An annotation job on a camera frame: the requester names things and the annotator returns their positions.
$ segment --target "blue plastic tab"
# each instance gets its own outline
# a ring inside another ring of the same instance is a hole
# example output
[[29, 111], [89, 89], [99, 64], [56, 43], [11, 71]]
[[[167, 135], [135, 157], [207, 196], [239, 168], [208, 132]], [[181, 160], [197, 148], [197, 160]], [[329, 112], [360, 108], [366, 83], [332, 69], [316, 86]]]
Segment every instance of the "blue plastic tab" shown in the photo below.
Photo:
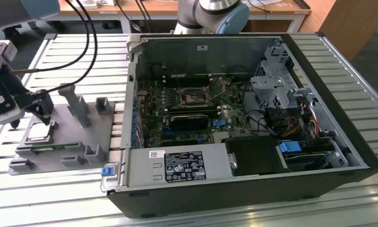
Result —
[[284, 141], [280, 144], [280, 150], [283, 151], [283, 153], [285, 152], [300, 152], [301, 151], [301, 147], [297, 141]]
[[113, 176], [115, 175], [115, 167], [104, 167], [101, 171], [101, 176]]

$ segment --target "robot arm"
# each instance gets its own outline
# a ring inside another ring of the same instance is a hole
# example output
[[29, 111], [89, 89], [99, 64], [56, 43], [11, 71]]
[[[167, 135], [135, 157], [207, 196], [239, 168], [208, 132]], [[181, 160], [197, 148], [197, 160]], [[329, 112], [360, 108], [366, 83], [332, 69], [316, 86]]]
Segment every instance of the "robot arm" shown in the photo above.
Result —
[[236, 34], [248, 19], [249, 8], [241, 0], [179, 0], [175, 34]]
[[[0, 28], [41, 20], [60, 11], [59, 0], [0, 0]], [[32, 112], [44, 123], [49, 121], [53, 103], [48, 94], [37, 97], [11, 74], [0, 54], [0, 124], [11, 123], [16, 128], [24, 111]]]

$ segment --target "slotted metal table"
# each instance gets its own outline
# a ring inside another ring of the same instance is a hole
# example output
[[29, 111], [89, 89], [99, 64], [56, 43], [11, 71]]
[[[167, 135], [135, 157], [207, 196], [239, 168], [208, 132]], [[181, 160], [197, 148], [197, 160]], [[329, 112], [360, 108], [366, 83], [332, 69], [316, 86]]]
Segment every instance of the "slotted metal table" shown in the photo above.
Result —
[[[72, 61], [83, 52], [84, 36], [59, 35], [45, 39], [31, 68], [48, 68]], [[378, 156], [378, 94], [325, 37], [316, 34], [293, 34], [292, 37]], [[123, 127], [127, 38], [123, 34], [99, 35], [100, 55], [95, 69], [76, 88], [87, 102], [99, 96], [117, 102], [111, 159], [119, 157]], [[75, 81], [85, 72], [92, 54], [93, 44], [79, 63], [64, 70], [25, 75], [24, 84], [31, 90], [39, 90]], [[52, 98], [56, 104], [67, 102], [57, 94]], [[0, 126], [0, 226], [378, 226], [378, 174], [341, 186], [317, 199], [129, 219], [100, 190], [100, 168], [19, 176], [7, 174], [29, 117], [25, 116], [16, 130], [8, 125]]]

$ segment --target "cable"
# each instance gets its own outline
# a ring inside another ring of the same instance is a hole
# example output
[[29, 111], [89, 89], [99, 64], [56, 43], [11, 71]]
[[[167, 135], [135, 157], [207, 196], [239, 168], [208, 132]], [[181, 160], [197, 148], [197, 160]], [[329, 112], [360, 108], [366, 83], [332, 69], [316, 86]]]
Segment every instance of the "cable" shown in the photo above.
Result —
[[292, 120], [296, 119], [297, 117], [291, 117], [289, 119], [289, 122], [288, 122], [288, 130], [291, 130], [291, 123], [292, 123]]
[[285, 135], [284, 135], [284, 137], [287, 137], [287, 136], [289, 136], [289, 135], [292, 135], [295, 132], [297, 132], [299, 131], [299, 129], [301, 128], [301, 126], [300, 125], [297, 125]]
[[56, 66], [53, 68], [48, 68], [48, 69], [25, 69], [25, 70], [12, 70], [11, 73], [12, 75], [16, 75], [16, 74], [23, 74], [23, 73], [36, 73], [36, 72], [47, 72], [47, 71], [53, 71], [53, 70], [60, 70], [60, 69], [64, 69], [65, 67], [69, 67], [71, 65], [73, 65], [75, 63], [77, 63], [81, 58], [85, 56], [87, 54], [87, 51], [88, 51], [88, 47], [89, 47], [89, 29], [88, 29], [88, 25], [87, 25], [87, 22], [85, 22], [85, 19], [80, 13], [80, 11], [76, 9], [76, 7], [73, 6], [73, 4], [69, 3], [69, 1], [67, 1], [69, 6], [72, 7], [72, 9], [76, 11], [81, 21], [84, 22], [84, 26], [85, 26], [85, 31], [87, 31], [87, 42], [85, 42], [85, 48], [84, 48], [84, 51], [83, 53], [80, 54], [80, 56], [69, 63], [67, 63], [65, 65], [61, 65], [61, 66]]
[[140, 9], [140, 12], [141, 12], [141, 14], [143, 14], [143, 17], [144, 17], [144, 22], [145, 22], [147, 29], [148, 29], [149, 33], [152, 33], [149, 21], [147, 20], [147, 17], [145, 17], [145, 14], [144, 14], [141, 5], [140, 5], [140, 3], [139, 3], [139, 0], [135, 0], [135, 1], [136, 1], [137, 6], [139, 6], [139, 9]]
[[151, 23], [152, 23], [152, 22], [153, 22], [153, 20], [152, 20], [152, 17], [151, 17], [149, 11], [147, 11], [147, 7], [145, 7], [145, 5], [144, 5], [144, 3], [143, 3], [143, 0], [140, 0], [140, 3], [141, 3], [141, 6], [143, 6], [143, 8], [144, 8], [144, 11], [145, 11], [147, 16], [149, 17], [149, 21], [151, 21]]
[[119, 3], [119, 0], [116, 0], [116, 4], [119, 5], [119, 9], [120, 9], [121, 13], [124, 14], [125, 18], [128, 19], [128, 21], [129, 21], [132, 27], [133, 27], [139, 32], [141, 32], [140, 26], [131, 20], [131, 18], [128, 17], [128, 15], [127, 15], [124, 9], [121, 8], [121, 5], [120, 5], [120, 3]]
[[248, 115], [248, 117], [256, 124], [259, 124], [264, 129], [268, 130], [268, 132], [271, 133], [272, 136], [279, 137], [279, 134], [273, 131], [272, 128], [269, 128], [267, 125], [264, 125], [261, 122], [259, 122], [252, 116]]
[[[67, 3], [69, 4], [69, 6], [73, 8], [73, 10], [75, 10], [76, 12], [79, 12], [79, 10], [76, 9], [76, 7], [72, 5], [71, 1], [69, 1], [69, 0], [65, 0], [65, 1], [67, 1]], [[80, 8], [81, 8], [81, 10], [83, 10], [83, 12], [84, 12], [84, 14], [85, 14], [85, 16], [87, 16], [87, 19], [88, 19], [91, 28], [92, 28], [92, 30], [93, 30], [93, 37], [95, 37], [95, 55], [93, 55], [93, 60], [92, 60], [92, 62], [91, 62], [91, 65], [88, 66], [88, 69], [87, 69], [85, 73], [83, 74], [83, 76], [81, 76], [75, 82], [68, 83], [68, 84], [64, 84], [64, 85], [61, 85], [61, 86], [59, 86], [59, 87], [56, 87], [56, 88], [52, 88], [52, 89], [49, 89], [48, 91], [44, 91], [44, 93], [49, 93], [49, 92], [57, 91], [57, 90], [60, 90], [60, 89], [64, 89], [65, 87], [69, 87], [69, 86], [77, 84], [81, 80], [84, 80], [84, 78], [87, 77], [88, 73], [91, 72], [91, 70], [92, 70], [92, 68], [93, 68], [93, 66], [95, 66], [95, 62], [96, 62], [96, 58], [97, 58], [97, 54], [99, 54], [99, 40], [97, 40], [97, 36], [96, 36], [95, 24], [93, 24], [93, 20], [92, 20], [89, 14], [88, 14], [88, 12], [87, 12], [87, 9], [85, 9], [84, 5], [83, 5], [81, 2], [80, 2], [80, 0], [75, 0], [75, 1], [77, 2], [77, 4], [79, 4], [79, 6], [80, 6]]]
[[251, 113], [251, 112], [259, 112], [260, 114], [265, 114], [265, 111], [263, 110], [249, 110], [247, 113]]
[[256, 7], [256, 6], [252, 4], [251, 0], [248, 0], [248, 2], [249, 2], [249, 4], [253, 6], [253, 8], [257, 8], [257, 9], [260, 9], [260, 10], [263, 10], [263, 11], [265, 12], [265, 21], [267, 21], [267, 19], [268, 19], [268, 13], [273, 13], [273, 12], [269, 11], [269, 10], [267, 10], [267, 5], [265, 5], [265, 3], [263, 3], [263, 2], [259, 0], [259, 2], [264, 5], [264, 8], [260, 8], [260, 7]]
[[256, 131], [252, 131], [252, 132], [256, 132], [257, 134], [256, 135], [259, 135], [259, 133], [261, 132], [261, 130], [260, 130], [260, 125], [261, 125], [261, 120], [264, 120], [265, 118], [264, 117], [261, 117], [260, 119], [259, 119], [259, 122], [257, 122], [257, 124], [259, 124], [259, 129], [256, 130]]
[[259, 0], [259, 2], [264, 5], [264, 8], [265, 8], [265, 9], [263, 9], [263, 8], [260, 8], [260, 7], [255, 6], [255, 5], [252, 4], [251, 0], [248, 0], [248, 2], [249, 2], [249, 4], [252, 5], [252, 7], [253, 7], [253, 8], [256, 8], [256, 9], [260, 9], [260, 10], [265, 11], [265, 20], [267, 20], [267, 18], [268, 18], [267, 13], [273, 13], [272, 11], [267, 10], [267, 5], [265, 5], [265, 4], [264, 4], [264, 3]]

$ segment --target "warning label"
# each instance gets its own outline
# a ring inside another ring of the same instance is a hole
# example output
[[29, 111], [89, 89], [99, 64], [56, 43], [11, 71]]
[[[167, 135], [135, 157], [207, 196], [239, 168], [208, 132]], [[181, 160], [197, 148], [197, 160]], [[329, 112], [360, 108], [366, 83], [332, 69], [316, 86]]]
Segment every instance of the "warning label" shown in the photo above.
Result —
[[207, 179], [201, 151], [164, 154], [168, 183]]

